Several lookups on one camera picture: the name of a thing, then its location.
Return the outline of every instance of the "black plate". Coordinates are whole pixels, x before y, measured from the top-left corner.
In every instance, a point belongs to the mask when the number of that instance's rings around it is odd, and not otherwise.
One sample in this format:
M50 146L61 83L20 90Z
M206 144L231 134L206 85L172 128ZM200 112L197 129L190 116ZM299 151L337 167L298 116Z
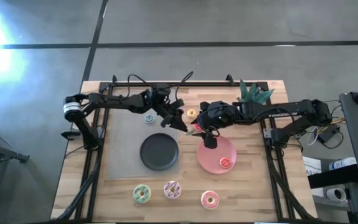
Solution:
M140 147L140 158L149 169L162 171L171 168L179 158L177 142L167 134L148 136Z

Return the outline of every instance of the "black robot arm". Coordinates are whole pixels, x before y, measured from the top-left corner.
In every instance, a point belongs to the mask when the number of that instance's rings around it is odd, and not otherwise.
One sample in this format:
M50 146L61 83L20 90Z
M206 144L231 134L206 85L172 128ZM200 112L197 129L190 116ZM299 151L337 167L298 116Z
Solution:
M303 135L310 126L327 126L332 121L328 105L319 100L303 100L293 103L261 105L258 103L234 102L232 105L222 101L202 102L200 114L192 124L197 123L203 133L194 134L204 140L205 147L216 148L219 129L234 124L251 125L266 118L301 116L284 128L265 129L264 135L271 139L272 147L286 147L289 138L295 134Z
M145 113L153 109L157 115L163 117L162 127L167 124L170 128L187 132L181 116L184 105L181 99L170 103L170 87L165 83L154 85L151 90L144 90L140 94L131 96L105 96L99 93L88 95L77 94L68 96L64 100L64 117L74 122L82 134L85 149L97 149L101 146L96 127L89 125L86 117L97 108L124 109L132 113Z

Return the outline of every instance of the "white bottle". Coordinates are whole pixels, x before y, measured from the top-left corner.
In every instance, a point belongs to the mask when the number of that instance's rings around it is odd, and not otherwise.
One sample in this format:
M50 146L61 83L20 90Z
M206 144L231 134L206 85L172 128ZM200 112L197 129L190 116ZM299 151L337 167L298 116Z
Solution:
M350 166L353 164L356 164L357 161L355 159L355 157L349 157L346 159L341 159L340 161L335 161L329 164L328 169L329 170L334 170L334 169L339 169L345 166Z

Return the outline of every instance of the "wooden table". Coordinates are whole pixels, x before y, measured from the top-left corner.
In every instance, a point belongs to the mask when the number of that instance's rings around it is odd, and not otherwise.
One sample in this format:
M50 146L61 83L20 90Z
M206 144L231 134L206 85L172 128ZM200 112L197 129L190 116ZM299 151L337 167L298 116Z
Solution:
M283 81L264 82L268 82L269 89L275 89L271 96L272 103L288 102ZM97 92L99 84L100 82L84 82L82 93ZM131 93L138 93L143 89L132 87ZM126 95L127 88L114 88L113 93ZM240 96L240 90L239 87L180 87L178 95L184 100L186 105L183 109L187 111L191 108L199 110L201 101L222 100L231 103ZM88 116L89 121L92 119L92 115ZM183 115L183 120L187 125L192 121L186 115ZM285 126L290 119L276 119L276 122L278 127ZM110 116L98 180L94 222L270 222L277 220L259 124L236 125L220 130L221 135L231 140L237 150L237 162L228 173L214 175L201 168L196 158L200 139L182 135L178 141L179 175L158 180L153 177L108 179L106 169L109 158L108 131L112 125L113 118ZM67 152L82 144L82 140L70 141ZM52 218L59 216L77 194L85 154L85 150L79 150L65 159ZM284 160L292 192L303 207L317 217L301 151L296 146L286 148ZM168 200L164 196L163 185L169 180L176 180L182 185L183 191L179 200ZM133 189L139 184L146 184L153 191L151 200L144 205L138 205L133 201ZM219 207L213 211L204 209L200 204L200 196L206 190L214 190L220 197ZM285 200L281 191L280 198L286 214ZM87 204L85 201L83 211L87 211Z

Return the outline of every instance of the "green plant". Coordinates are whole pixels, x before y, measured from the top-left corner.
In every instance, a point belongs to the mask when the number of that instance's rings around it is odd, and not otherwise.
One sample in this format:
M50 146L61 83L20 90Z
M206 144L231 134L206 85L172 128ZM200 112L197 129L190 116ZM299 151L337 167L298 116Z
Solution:
M240 80L240 89L241 89L241 98L237 97L239 102L256 102L259 104L264 104L271 94L273 94L274 90L264 91L262 93L258 92L258 88L256 87L256 83L252 84L251 88L247 89L245 82Z

